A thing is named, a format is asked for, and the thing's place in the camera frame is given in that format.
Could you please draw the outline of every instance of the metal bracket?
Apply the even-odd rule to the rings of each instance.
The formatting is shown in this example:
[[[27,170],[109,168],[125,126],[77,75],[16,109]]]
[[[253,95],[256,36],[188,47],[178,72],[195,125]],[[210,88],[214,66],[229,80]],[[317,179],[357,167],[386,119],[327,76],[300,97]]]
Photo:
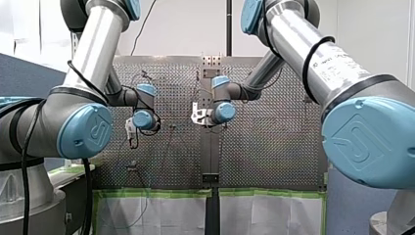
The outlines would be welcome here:
[[[210,121],[208,117],[210,117],[211,112],[213,109],[198,109],[198,103],[193,102],[193,110],[192,110],[192,122],[194,124],[202,125],[202,126],[214,126],[215,124]]]
[[[219,183],[219,174],[218,173],[204,173],[202,175],[202,180],[204,183]]]

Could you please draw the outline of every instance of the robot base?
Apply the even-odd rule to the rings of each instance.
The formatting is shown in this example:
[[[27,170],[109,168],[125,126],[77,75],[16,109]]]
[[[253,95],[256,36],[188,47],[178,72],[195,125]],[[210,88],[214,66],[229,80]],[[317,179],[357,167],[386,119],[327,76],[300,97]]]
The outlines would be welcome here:
[[[23,217],[0,218],[0,231],[22,234]],[[66,233],[65,193],[57,190],[51,203],[30,211],[29,235],[64,235]]]
[[[370,235],[400,235],[415,225],[415,192],[399,190],[388,212],[370,218]]]

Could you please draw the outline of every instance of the green tape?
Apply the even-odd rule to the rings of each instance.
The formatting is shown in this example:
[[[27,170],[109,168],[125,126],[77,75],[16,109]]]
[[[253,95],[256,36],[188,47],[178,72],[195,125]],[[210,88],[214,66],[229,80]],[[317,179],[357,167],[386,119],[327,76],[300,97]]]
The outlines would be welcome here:
[[[321,199],[323,200],[323,202],[321,203],[321,235],[326,235],[326,230],[327,230],[327,194],[326,193],[321,193],[324,194],[324,197],[322,197]]]
[[[60,173],[60,172],[62,172],[62,173],[81,173],[81,172],[84,172],[84,171],[85,170],[84,170],[83,165],[77,165],[77,166],[69,167],[67,169],[64,169],[63,167],[59,167],[59,168],[50,170],[48,173],[50,173],[50,174],[55,174],[55,173]]]
[[[325,193],[309,191],[291,191],[277,189],[241,188],[241,189],[219,189],[220,197],[240,197],[240,196],[274,196],[286,198],[321,199]]]
[[[94,195],[99,198],[163,198],[163,199],[185,199],[185,198],[208,198],[211,197],[210,190],[160,190],[160,189],[118,189],[118,190],[95,190]]]

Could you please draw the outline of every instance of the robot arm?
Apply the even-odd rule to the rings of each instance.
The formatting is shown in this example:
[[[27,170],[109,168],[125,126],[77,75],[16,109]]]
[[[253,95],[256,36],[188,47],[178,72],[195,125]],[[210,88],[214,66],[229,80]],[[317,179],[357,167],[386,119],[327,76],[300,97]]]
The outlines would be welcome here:
[[[132,0],[86,3],[85,13],[89,17],[71,69],[64,83],[51,90],[40,109],[27,148],[31,157],[85,159],[101,152],[112,133],[113,121],[107,105],[133,107],[137,128],[157,128],[159,123],[153,111],[155,88],[148,84],[140,84],[137,89],[122,87],[112,67],[120,34],[127,30],[130,21],[139,18],[135,4]],[[21,160],[24,139],[37,107],[19,106],[18,102],[0,110],[0,165]]]
[[[287,63],[322,108],[323,147],[340,172],[371,187],[415,188],[415,93],[392,75],[364,69],[317,29],[318,22],[313,0],[246,0],[244,33],[274,53],[245,84],[263,87]],[[235,115],[230,101],[250,94],[242,92],[250,86],[236,86],[225,76],[212,83],[211,122],[229,121]]]

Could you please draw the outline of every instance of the vertical metal post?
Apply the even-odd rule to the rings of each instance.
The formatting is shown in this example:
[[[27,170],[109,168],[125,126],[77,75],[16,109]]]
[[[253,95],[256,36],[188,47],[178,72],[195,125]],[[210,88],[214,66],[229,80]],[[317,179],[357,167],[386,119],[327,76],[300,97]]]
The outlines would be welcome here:
[[[226,0],[226,56],[232,56],[232,0]]]
[[[211,90],[211,80],[220,75],[220,57],[204,57],[201,87]],[[201,93],[202,107],[211,108],[212,94]],[[219,199],[219,137],[221,126],[202,129],[202,174],[204,187],[211,189],[207,198],[205,225],[206,235],[220,235],[220,199]]]

